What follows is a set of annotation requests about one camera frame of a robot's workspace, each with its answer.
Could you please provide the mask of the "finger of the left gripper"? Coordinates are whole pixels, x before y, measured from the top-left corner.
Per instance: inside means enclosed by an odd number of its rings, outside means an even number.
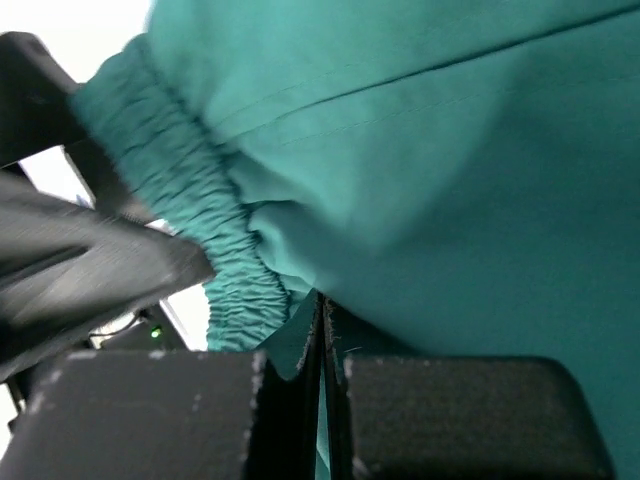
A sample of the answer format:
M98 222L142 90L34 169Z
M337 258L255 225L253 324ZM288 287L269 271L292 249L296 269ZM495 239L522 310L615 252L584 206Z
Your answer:
M128 191L71 113L68 101L79 87L37 36L1 35L1 166L60 147L93 206L151 223L154 216Z
M212 275L191 241L38 193L4 174L1 377Z

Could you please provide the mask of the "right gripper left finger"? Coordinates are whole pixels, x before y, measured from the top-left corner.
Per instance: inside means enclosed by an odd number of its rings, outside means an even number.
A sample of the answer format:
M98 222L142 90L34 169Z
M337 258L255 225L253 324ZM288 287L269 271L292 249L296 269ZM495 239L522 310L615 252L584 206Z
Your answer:
M246 353L78 351L41 378L5 479L311 479L316 295Z

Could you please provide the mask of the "teal green shorts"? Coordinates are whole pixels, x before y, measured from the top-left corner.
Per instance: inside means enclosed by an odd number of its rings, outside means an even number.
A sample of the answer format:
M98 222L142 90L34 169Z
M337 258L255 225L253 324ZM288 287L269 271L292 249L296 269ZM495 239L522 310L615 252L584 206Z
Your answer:
M427 354L539 355L639 475L635 1L159 1L72 97L215 272L209 349L318 291Z

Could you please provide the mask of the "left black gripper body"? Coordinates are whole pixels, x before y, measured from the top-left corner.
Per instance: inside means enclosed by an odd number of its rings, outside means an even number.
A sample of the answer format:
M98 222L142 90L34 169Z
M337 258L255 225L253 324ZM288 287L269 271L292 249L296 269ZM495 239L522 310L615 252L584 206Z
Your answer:
M126 314L89 336L93 348L109 350L187 350L181 325L167 302Z

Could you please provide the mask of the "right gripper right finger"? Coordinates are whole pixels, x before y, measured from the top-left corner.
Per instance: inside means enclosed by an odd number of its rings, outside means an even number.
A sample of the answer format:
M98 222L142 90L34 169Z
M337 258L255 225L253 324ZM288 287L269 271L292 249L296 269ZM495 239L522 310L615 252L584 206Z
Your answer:
M579 384L540 357L427 357L322 302L335 479L611 479Z

